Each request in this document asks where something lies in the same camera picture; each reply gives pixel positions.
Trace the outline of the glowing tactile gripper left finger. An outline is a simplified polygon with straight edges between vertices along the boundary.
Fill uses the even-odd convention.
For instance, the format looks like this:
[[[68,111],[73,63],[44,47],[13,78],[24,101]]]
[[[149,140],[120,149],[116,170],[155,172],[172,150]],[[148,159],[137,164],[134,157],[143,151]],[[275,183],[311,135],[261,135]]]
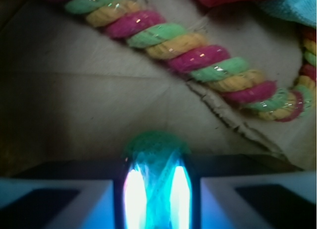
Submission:
[[[143,229],[145,193],[128,160],[46,162],[0,180],[3,229]]]

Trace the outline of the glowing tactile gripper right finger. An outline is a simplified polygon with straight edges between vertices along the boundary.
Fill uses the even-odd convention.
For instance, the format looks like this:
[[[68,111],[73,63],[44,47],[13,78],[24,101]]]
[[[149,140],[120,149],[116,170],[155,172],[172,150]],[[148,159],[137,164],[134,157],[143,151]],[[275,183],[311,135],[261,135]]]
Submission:
[[[171,188],[174,229],[314,229],[317,173],[269,155],[183,157]]]

